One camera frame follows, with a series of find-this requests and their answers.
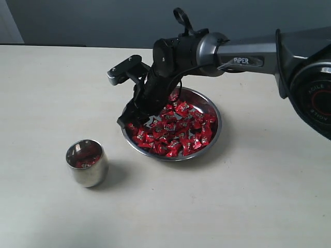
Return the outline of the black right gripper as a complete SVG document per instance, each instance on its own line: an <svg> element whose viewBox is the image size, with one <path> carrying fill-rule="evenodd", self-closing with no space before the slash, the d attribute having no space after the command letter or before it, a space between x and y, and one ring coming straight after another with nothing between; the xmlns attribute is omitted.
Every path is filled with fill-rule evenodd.
<svg viewBox="0 0 331 248"><path fill-rule="evenodd" d="M138 121L139 127L151 127L152 115L158 115L169 101L171 92L179 83L181 76L174 72L169 77L163 77L157 72L157 66L152 64L143 92L134 96L128 102L117 119L117 124L124 129L130 123Z"/></svg>

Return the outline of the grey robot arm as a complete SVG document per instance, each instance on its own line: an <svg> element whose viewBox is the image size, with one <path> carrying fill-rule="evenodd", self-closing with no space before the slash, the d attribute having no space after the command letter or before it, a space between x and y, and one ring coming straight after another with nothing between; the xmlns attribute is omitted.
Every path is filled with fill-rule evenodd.
<svg viewBox="0 0 331 248"><path fill-rule="evenodd" d="M289 99L297 115L330 138L330 28L229 40L220 33L183 34L159 39L153 63L140 56L121 62L108 73L112 84L135 82L132 99L117 123L143 123L161 112L184 76L217 77L254 72L276 78L281 98Z"/></svg>

